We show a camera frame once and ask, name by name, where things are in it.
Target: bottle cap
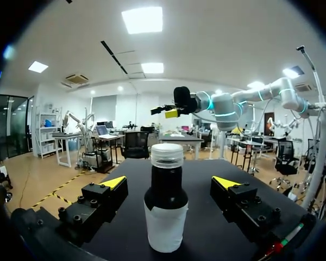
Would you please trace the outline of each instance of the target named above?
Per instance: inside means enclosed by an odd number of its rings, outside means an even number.
[[[155,144],[151,147],[151,163],[162,169],[181,167],[184,163],[184,149],[178,144]]]

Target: glass wall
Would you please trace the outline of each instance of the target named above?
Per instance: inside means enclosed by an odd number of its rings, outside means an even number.
[[[0,160],[27,153],[26,97],[0,95]]]

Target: plastic bottle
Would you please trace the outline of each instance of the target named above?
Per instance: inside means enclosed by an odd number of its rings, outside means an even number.
[[[151,149],[151,187],[144,198],[147,236],[158,252],[177,250],[183,239],[188,198],[182,189],[183,147],[156,144]]]

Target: yellow tag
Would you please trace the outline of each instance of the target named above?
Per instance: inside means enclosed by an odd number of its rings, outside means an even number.
[[[172,109],[172,110],[169,110],[169,111],[166,111],[165,112],[165,118],[168,119],[168,118],[176,118],[178,117],[178,110],[176,109]]]
[[[109,181],[104,181],[103,183],[99,183],[98,185],[105,185],[107,187],[110,187],[111,190],[112,190],[119,184],[119,182],[121,182],[125,178],[126,178],[125,176],[122,176],[122,177],[119,177],[119,178],[114,178],[114,179],[111,179]]]
[[[214,178],[217,182],[219,182],[219,184],[224,186],[226,189],[229,188],[229,187],[233,187],[234,185],[241,185],[240,183],[229,181],[227,179],[219,178],[219,177],[216,177],[216,176],[213,176],[212,178]]]

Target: white ceiling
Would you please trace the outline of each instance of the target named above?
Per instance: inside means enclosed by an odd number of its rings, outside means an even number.
[[[129,35],[121,12],[148,6],[162,7],[163,31]],[[129,80],[103,40],[128,72],[141,70],[128,64],[150,62],[164,63],[165,72]],[[283,76],[284,68],[296,65],[306,74],[294,82],[313,83],[296,51],[300,45],[316,64],[326,93],[326,44],[284,0],[54,1],[14,45],[15,59],[1,84],[29,89],[48,83],[66,89],[60,82],[80,72],[90,79],[90,86],[74,92],[80,97],[90,97],[90,90],[95,96],[114,95],[119,85],[124,94],[172,94],[182,85],[192,91],[233,92],[255,80],[272,82]],[[41,74],[28,71],[34,60],[49,68]]]

